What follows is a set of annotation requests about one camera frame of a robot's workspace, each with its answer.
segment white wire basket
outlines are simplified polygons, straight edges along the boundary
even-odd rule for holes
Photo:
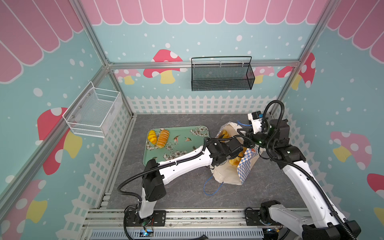
[[[122,106],[121,93],[95,88],[92,82],[83,92],[63,118],[74,134],[105,137]]]

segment mesh basket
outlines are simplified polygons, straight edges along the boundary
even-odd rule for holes
[[[79,101],[75,101],[63,114],[74,134],[105,137],[122,106],[121,93],[95,88],[90,82]]]
[[[206,58],[224,59],[203,61]],[[226,58],[247,58],[228,63]],[[250,90],[255,81],[251,67],[252,57],[202,57],[192,58],[192,91]]]

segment black wire basket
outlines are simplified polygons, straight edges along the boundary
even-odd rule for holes
[[[255,76],[251,60],[251,56],[192,58],[192,91],[252,89]]]

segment white picket fence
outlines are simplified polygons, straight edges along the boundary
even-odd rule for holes
[[[276,118],[278,117],[279,113],[280,113],[280,108],[276,111],[276,115],[275,115]],[[333,185],[325,181],[325,176],[327,175],[327,173],[320,171],[319,169],[320,162],[317,162],[314,160],[313,158],[314,152],[309,151],[310,144],[304,141],[305,135],[300,134],[300,127],[296,127],[296,120],[293,120],[292,116],[293,114],[289,114],[289,108],[286,108],[284,111],[283,119],[288,119],[288,124],[290,126],[290,144],[300,149],[300,151],[305,156],[306,161],[308,162],[313,175],[315,176],[316,180],[320,183],[324,192],[327,193],[328,197],[331,199],[333,204],[345,215],[345,217],[349,218],[350,213],[341,210],[340,208],[341,198],[336,197],[332,193]]]
[[[103,139],[103,144],[99,145],[99,153],[94,154],[95,162],[90,164],[89,174],[85,174],[85,183],[79,186],[80,195],[72,200],[73,209],[71,213],[64,215],[66,224],[63,229],[56,232],[59,240],[77,239],[79,231],[89,209],[95,208],[96,202],[106,184],[107,175],[114,164],[117,149],[122,142],[124,130],[129,123],[129,114],[124,106],[112,123],[112,126]]]
[[[256,110],[264,110],[265,106],[276,96],[269,98],[269,96],[262,98],[258,96],[254,98],[246,98],[243,96],[239,98],[230,96],[223,98],[222,96],[215,98],[214,96],[208,98],[204,96],[200,98],[192,98],[191,96],[185,98],[181,96],[177,98],[173,96],[169,98],[149,97],[148,99],[142,97],[134,97],[133,99],[127,97],[128,103],[133,112],[138,114],[157,114],[157,113],[249,113]]]

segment green tray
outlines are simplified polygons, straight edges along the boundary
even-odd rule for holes
[[[157,138],[159,138],[160,132],[163,129],[156,128],[151,130],[154,130]],[[208,128],[205,126],[170,127],[165,129],[169,131],[169,138],[164,148],[158,148],[147,139],[144,150],[144,166],[152,158],[156,158],[156,162],[162,162],[192,152],[195,148],[203,145],[204,137],[209,137]]]

